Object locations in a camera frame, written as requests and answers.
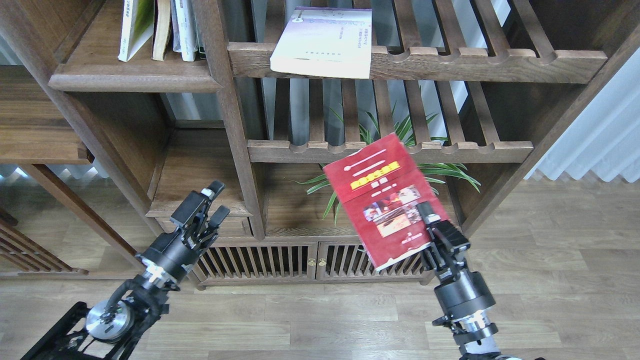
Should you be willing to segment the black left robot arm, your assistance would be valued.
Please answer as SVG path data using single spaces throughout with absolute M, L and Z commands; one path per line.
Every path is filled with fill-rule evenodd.
M 145 266 L 144 272 L 124 281 L 92 308 L 78 301 L 23 358 L 93 360 L 82 346 L 92 337 L 111 346 L 105 360 L 128 359 L 144 332 L 169 312 L 169 292 L 179 290 L 179 283 L 217 239 L 230 209 L 220 206 L 211 216 L 208 210 L 225 187 L 215 180 L 199 192 L 190 192 L 170 217 L 174 231 L 162 233 L 135 256 Z

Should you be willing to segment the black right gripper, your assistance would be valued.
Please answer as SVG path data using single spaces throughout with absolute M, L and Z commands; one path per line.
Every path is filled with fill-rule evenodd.
M 480 320 L 488 322 L 485 311 L 496 305 L 487 283 L 478 271 L 470 272 L 466 251 L 470 241 L 448 219 L 434 211 L 430 202 L 416 205 L 431 241 L 421 251 L 425 268 L 434 270 L 439 285 L 434 289 L 443 316 L 434 323 L 471 323 L 471 317 L 480 314 Z

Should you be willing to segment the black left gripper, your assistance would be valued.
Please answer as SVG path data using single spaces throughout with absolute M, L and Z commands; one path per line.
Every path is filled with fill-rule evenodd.
M 135 257 L 145 266 L 142 278 L 148 283 L 180 283 L 199 258 L 218 237 L 218 230 L 231 210 L 221 205 L 208 222 L 196 219 L 208 212 L 226 185 L 213 181 L 200 192 L 192 190 L 170 216 L 176 225 L 171 234 L 163 233 L 143 253 Z

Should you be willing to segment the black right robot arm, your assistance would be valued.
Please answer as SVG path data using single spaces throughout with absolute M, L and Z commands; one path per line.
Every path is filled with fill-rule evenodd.
M 420 257 L 425 268 L 439 278 L 434 292 L 443 316 L 432 325 L 451 330 L 462 360 L 514 360 L 515 356 L 501 353 L 494 341 L 498 327 L 489 321 L 486 311 L 496 301 L 482 274 L 468 267 L 470 241 L 448 219 L 441 219 L 429 202 L 418 203 L 416 208 L 430 239 Z

